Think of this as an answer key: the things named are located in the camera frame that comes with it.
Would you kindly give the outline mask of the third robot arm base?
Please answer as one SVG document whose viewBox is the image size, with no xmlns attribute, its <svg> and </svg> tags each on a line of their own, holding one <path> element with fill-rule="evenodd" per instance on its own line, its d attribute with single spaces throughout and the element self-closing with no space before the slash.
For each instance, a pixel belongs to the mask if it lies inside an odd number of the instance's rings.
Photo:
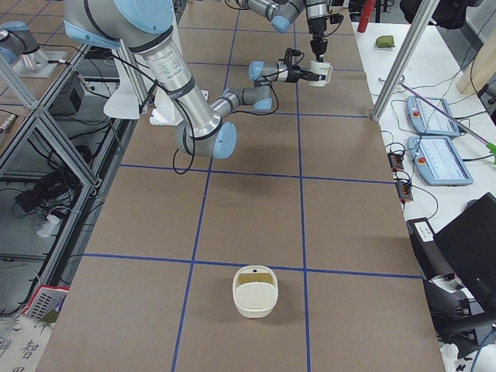
<svg viewBox="0 0 496 372">
<path fill-rule="evenodd" d="M 48 78 L 65 51 L 46 51 L 21 21 L 1 24 L 1 57 L 21 78 Z"/>
</svg>

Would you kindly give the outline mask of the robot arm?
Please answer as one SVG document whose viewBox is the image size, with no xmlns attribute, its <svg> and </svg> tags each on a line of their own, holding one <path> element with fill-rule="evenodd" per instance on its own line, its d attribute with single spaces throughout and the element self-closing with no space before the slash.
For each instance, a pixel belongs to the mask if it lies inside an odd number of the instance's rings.
<svg viewBox="0 0 496 372">
<path fill-rule="evenodd" d="M 312 35 L 310 44 L 318 62 L 324 61 L 328 46 L 327 38 L 339 28 L 344 19 L 343 14 L 331 10 L 331 1 L 245 0 L 225 1 L 225 4 L 231 9 L 255 12 L 267 19 L 279 33 L 286 32 L 300 14 L 306 11 L 308 32 Z"/>
<path fill-rule="evenodd" d="M 174 106 L 181 112 L 175 141 L 190 155 L 226 159 L 236 147 L 237 132 L 227 116 L 243 105 L 257 111 L 272 106 L 271 85 L 275 81 L 296 83 L 299 80 L 323 86 L 329 82 L 331 68 L 318 65 L 323 61 L 329 7 L 324 1 L 239 1 L 242 10 L 266 18 L 274 29 L 283 33 L 302 12 L 306 12 L 311 47 L 315 59 L 306 70 L 291 61 L 299 55 L 287 49 L 277 63 L 254 61 L 249 66 L 251 88 L 230 88 L 209 104 L 193 74 L 173 41 L 174 6 L 171 1 L 67 1 L 64 4 L 66 34 L 73 40 L 92 46 L 117 49 L 126 46 L 141 56 Z"/>
</svg>

